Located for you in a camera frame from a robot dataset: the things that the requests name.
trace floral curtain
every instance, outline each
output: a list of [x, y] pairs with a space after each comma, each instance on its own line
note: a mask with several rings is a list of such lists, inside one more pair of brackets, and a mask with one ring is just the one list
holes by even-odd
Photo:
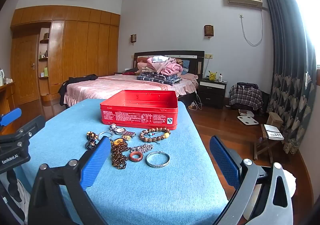
[[316, 93], [316, 53], [296, 0], [267, 0], [274, 38], [268, 111], [284, 121], [284, 151], [294, 154], [306, 132]]

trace red jade ring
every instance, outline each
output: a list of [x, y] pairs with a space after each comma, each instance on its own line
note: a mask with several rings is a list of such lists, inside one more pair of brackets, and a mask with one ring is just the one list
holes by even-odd
[[129, 159], [130, 159], [132, 162], [139, 162], [139, 161], [141, 161], [141, 160], [143, 159], [143, 155], [142, 155], [142, 153], [139, 152], [139, 151], [133, 151], [133, 152], [130, 153]]

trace window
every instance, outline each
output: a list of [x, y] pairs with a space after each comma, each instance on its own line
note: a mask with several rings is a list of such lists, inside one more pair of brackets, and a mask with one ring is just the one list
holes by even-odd
[[317, 66], [320, 68], [320, 0], [296, 0], [306, 31], [316, 50]]

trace open box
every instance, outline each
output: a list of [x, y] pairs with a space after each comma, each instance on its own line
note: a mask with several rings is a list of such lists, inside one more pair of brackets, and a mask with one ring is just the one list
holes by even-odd
[[177, 128], [175, 91], [123, 90], [100, 103], [103, 124], [132, 128]]

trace nightstand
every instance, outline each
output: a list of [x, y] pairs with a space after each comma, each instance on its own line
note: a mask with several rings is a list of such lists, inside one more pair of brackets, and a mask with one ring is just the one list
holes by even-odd
[[226, 88], [226, 81], [219, 82], [210, 81], [209, 79], [200, 79], [198, 95], [204, 105], [222, 109]]

